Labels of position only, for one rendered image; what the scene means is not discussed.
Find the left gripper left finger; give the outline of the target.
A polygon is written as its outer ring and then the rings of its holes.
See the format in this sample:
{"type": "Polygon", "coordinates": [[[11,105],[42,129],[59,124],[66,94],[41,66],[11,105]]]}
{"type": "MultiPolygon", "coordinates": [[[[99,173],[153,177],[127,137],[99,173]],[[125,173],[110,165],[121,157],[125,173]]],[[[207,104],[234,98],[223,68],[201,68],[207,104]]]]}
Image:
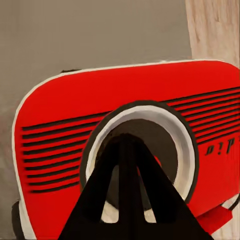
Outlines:
{"type": "Polygon", "coordinates": [[[126,134],[109,140],[58,240],[133,240],[126,134]],[[119,164],[118,222],[100,223],[119,164]]]}

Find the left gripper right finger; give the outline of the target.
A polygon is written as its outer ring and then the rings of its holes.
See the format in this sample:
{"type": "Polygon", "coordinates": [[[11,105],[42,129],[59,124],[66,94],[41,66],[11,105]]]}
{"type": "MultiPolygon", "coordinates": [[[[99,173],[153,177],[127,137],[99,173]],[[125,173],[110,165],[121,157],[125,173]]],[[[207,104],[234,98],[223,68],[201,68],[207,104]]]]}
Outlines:
{"type": "Polygon", "coordinates": [[[145,142],[126,133],[133,240],[211,240],[145,142]],[[156,223],[145,220],[139,168],[156,223]]]}

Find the radio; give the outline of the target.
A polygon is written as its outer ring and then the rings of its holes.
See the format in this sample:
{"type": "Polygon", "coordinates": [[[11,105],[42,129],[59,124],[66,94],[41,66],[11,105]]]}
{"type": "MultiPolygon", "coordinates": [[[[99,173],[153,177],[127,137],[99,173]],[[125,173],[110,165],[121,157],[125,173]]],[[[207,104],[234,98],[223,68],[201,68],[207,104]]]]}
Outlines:
{"type": "MultiPolygon", "coordinates": [[[[189,59],[64,70],[16,110],[17,240],[58,240],[113,137],[141,138],[210,236],[240,202],[240,69],[189,59]],[[238,195],[226,209],[222,205],[238,195]]],[[[157,223],[137,167],[145,220],[157,223]]],[[[100,223],[119,221],[119,164],[100,223]]]]}

